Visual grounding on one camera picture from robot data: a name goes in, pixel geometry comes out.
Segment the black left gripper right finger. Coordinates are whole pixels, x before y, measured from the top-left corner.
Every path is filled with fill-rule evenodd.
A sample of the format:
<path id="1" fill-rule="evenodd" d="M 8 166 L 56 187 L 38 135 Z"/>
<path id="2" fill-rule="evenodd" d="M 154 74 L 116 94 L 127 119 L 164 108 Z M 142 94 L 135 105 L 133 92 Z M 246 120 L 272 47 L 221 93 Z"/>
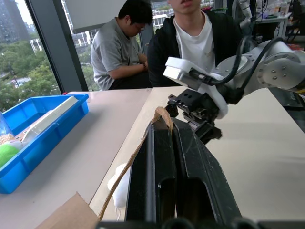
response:
<path id="1" fill-rule="evenodd" d="M 187 123 L 173 123 L 178 216 L 193 224 L 232 224 L 242 215 L 219 162 Z"/>

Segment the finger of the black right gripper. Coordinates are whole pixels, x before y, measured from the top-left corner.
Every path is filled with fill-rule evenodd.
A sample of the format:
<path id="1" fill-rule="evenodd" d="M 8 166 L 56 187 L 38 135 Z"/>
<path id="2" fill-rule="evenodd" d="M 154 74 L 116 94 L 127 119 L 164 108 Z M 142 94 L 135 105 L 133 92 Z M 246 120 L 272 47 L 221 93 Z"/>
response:
<path id="1" fill-rule="evenodd" d="M 181 103 L 181 100 L 179 100 L 175 95 L 171 94 L 168 96 L 168 102 L 166 106 L 166 111 L 169 113 L 170 116 L 178 116 L 178 108 L 177 105 Z"/>
<path id="2" fill-rule="evenodd" d="M 214 123 L 208 121 L 203 121 L 202 123 L 190 122 L 190 127 L 194 130 L 203 144 L 207 144 L 210 140 L 220 139 L 222 137 L 221 130 L 215 127 Z"/>

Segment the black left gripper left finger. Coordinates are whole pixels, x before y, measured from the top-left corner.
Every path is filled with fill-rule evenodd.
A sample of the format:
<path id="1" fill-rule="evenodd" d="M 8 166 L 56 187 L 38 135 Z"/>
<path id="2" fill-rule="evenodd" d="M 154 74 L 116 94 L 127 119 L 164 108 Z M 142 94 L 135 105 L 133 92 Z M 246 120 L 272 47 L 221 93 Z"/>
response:
<path id="1" fill-rule="evenodd" d="M 175 216 L 176 168 L 172 136 L 165 123 L 147 127 L 130 172 L 126 221 L 167 221 Z"/>

